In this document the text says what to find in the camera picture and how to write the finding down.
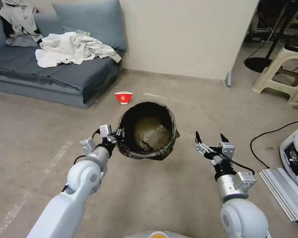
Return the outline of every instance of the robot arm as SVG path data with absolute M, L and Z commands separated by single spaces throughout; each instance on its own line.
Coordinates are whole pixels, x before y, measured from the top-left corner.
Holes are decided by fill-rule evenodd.
M 81 141 L 86 159 L 74 164 L 67 175 L 63 191 L 46 206 L 27 238 L 71 238 L 83 218 L 87 197 L 95 193 L 107 172 L 107 161 L 116 145 L 109 125 L 97 130 L 102 143 L 92 138 Z
M 116 138 L 124 136 L 123 131 L 112 132 L 110 125 L 101 126 L 96 133 L 101 135 L 102 143 L 96 146 L 92 138 L 80 142 L 85 151 L 85 160 L 71 167 L 63 191 L 48 203 L 27 238 L 74 236 L 83 218 L 88 196 L 101 186 Z M 236 173 L 233 170 L 230 161 L 225 157 L 233 157 L 235 146 L 224 136 L 222 140 L 219 147 L 208 147 L 201 142 L 197 133 L 195 148 L 205 158 L 210 159 L 215 168 L 215 180 L 224 202 L 221 210 L 223 227 L 230 238 L 270 237 L 265 215 L 246 200 L 247 191 L 256 180 L 251 173 Z
M 246 200 L 247 191 L 256 182 L 252 173 L 235 172 L 230 161 L 235 146 L 221 134 L 219 147 L 203 144 L 196 132 L 195 148 L 211 161 L 216 174 L 219 194 L 223 201 L 221 222 L 230 238 L 265 238 L 271 237 L 264 213 L 255 204 Z

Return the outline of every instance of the red bowl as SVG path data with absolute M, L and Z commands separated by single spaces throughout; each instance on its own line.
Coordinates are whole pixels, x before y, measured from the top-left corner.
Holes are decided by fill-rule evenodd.
M 118 92 L 115 93 L 118 101 L 122 104 L 122 105 L 126 105 L 128 104 L 128 102 L 130 101 L 131 97 L 132 97 L 132 93 L 129 92 Z

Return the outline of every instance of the wall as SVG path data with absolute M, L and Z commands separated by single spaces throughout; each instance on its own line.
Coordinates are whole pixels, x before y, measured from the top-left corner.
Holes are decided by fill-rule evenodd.
M 30 1 L 40 12 L 53 12 L 51 2 L 92 0 Z M 258 0 L 120 2 L 129 44 L 124 68 L 225 79 Z

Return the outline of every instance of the pile of clothes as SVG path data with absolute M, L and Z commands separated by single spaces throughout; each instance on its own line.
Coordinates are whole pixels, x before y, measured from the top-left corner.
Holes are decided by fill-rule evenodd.
M 92 38 L 89 32 L 78 30 L 64 34 L 49 34 L 43 37 L 34 21 L 37 9 L 22 0 L 2 0 L 0 16 L 10 46 L 37 46 L 37 63 L 42 68 L 55 67 L 61 63 L 81 64 L 95 57 L 110 57 L 119 62 L 121 57 L 115 50 Z

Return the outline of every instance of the trash can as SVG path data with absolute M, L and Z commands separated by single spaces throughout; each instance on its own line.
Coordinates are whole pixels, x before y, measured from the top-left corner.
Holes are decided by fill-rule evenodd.
M 124 134 L 117 142 L 118 150 L 132 159 L 163 160 L 180 136 L 173 113 L 156 101 L 143 101 L 129 108 L 117 128 Z

